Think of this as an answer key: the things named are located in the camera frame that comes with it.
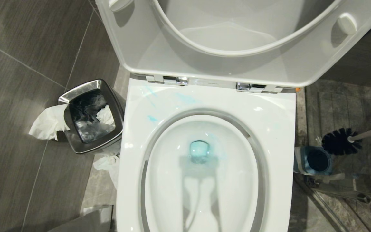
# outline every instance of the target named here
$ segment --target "bathroom floor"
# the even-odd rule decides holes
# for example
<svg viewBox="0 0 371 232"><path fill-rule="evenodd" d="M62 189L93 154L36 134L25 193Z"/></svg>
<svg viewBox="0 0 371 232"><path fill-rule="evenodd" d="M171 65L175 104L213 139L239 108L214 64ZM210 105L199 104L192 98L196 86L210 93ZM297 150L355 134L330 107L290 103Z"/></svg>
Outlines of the bathroom floor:
<svg viewBox="0 0 371 232"><path fill-rule="evenodd" d="M371 129L371 88L320 79L306 87L308 140L318 146L317 136L323 136L339 128L351 127L356 131ZM336 172L371 175L371 138L363 140L363 149L357 154L341 157ZM337 199L319 193L337 217L347 224L349 216L341 213L342 201L364 224L363 231L371 231L371 203Z"/></svg>
<svg viewBox="0 0 371 232"><path fill-rule="evenodd" d="M127 97L128 77L130 73L120 67L115 81L114 89L124 98ZM305 114L305 92L300 91L297 95L297 125L296 145L305 145L307 141L307 127ZM97 171L92 168L85 190L84 200L81 205L81 213L85 207L113 205L115 207L117 191L106 171ZM319 205L314 202L307 191L296 182L293 182L289 232L335 232L336 226L332 226L332 220Z"/></svg>

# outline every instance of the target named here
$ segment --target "white toilet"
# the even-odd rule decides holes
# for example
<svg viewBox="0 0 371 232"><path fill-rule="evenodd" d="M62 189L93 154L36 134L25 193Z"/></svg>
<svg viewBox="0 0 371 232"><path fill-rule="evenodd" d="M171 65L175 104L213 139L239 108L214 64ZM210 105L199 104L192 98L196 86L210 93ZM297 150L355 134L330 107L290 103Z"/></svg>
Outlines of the white toilet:
<svg viewBox="0 0 371 232"><path fill-rule="evenodd" d="M96 1L132 73L118 231L287 231L294 88L371 28L371 0Z"/></svg>

